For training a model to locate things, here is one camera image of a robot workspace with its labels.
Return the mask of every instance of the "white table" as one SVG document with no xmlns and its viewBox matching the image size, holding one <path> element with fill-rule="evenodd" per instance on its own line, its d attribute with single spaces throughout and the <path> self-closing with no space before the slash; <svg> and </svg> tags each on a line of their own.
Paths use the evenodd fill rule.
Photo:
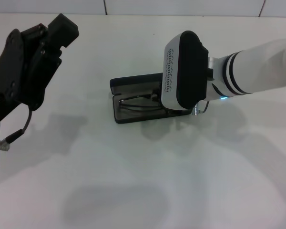
<svg viewBox="0 0 286 229">
<path fill-rule="evenodd" d="M 55 15 L 0 14 L 9 32 Z M 118 125 L 111 78 L 162 72 L 192 30 L 221 57 L 286 38 L 286 19 L 69 15 L 80 36 L 26 134 L 0 152 L 0 229 L 286 229 L 286 88 L 200 117 Z M 22 128 L 19 106 L 0 139 Z"/>
</svg>

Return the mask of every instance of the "black band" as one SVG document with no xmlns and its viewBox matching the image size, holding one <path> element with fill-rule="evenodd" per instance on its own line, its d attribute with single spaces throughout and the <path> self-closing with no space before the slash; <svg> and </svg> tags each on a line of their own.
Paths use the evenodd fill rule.
<svg viewBox="0 0 286 229">
<path fill-rule="evenodd" d="M 227 65 L 228 65 L 228 61 L 230 59 L 230 57 L 232 55 L 234 55 L 235 53 L 229 55 L 225 62 L 224 62 L 224 65 L 223 65 L 223 79 L 224 79 L 224 83 L 226 85 L 226 87 L 229 89 L 230 92 L 232 92 L 233 94 L 236 94 L 236 95 L 243 95 L 243 94 L 240 94 L 240 93 L 237 93 L 236 91 L 233 90 L 233 88 L 230 86 L 229 82 L 228 82 L 228 79 L 227 79 L 227 74 L 226 74 L 226 71 L 227 71 Z"/>
<path fill-rule="evenodd" d="M 234 63 L 234 59 L 235 57 L 239 54 L 240 52 L 236 53 L 231 61 L 230 61 L 230 66 L 229 66 L 229 74 L 230 74 L 230 79 L 232 81 L 232 84 L 234 85 L 234 87 L 241 93 L 244 93 L 244 94 L 251 94 L 251 93 L 247 93 L 247 92 L 244 92 L 242 89 L 240 89 L 240 87 L 237 85 L 236 81 L 235 81 L 235 78 L 234 78 L 234 75 L 233 75 L 233 63 Z"/>
<path fill-rule="evenodd" d="M 216 91 L 216 93 L 219 94 L 221 97 L 231 98 L 230 96 L 226 96 L 226 95 L 222 94 L 220 92 L 220 90 L 214 84 L 212 84 L 212 86 L 213 86 L 214 90 Z"/>
</svg>

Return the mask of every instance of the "eyeglasses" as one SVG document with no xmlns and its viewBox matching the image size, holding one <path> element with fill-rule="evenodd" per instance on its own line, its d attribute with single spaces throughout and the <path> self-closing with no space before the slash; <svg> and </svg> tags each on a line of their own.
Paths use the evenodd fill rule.
<svg viewBox="0 0 286 229">
<path fill-rule="evenodd" d="M 163 107 L 159 102 L 159 96 L 158 94 L 155 93 L 135 95 L 120 99 L 119 106 L 121 109 L 135 111 L 135 112 L 152 112 L 163 109 Z"/>
</svg>

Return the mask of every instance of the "tiled wall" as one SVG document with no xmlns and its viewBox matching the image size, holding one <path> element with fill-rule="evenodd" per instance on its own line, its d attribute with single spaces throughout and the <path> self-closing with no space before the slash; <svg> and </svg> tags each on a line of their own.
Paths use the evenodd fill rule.
<svg viewBox="0 0 286 229">
<path fill-rule="evenodd" d="M 286 0 L 0 0 L 0 12 L 286 17 Z"/>
</svg>

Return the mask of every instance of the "robotic arm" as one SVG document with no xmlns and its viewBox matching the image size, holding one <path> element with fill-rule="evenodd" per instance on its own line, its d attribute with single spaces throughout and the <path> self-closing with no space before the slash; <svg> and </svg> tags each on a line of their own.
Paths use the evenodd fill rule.
<svg viewBox="0 0 286 229">
<path fill-rule="evenodd" d="M 217 59 L 208 57 L 195 33 L 185 31 L 165 48 L 161 102 L 167 109 L 284 86 L 286 39 Z"/>
<path fill-rule="evenodd" d="M 39 24 L 9 34 L 0 57 L 0 121 L 21 103 L 28 106 L 29 118 L 22 129 L 0 141 L 1 150 L 7 151 L 10 143 L 24 134 L 61 64 L 60 48 L 68 47 L 78 36 L 78 27 L 62 14 L 48 28 Z"/>
</svg>

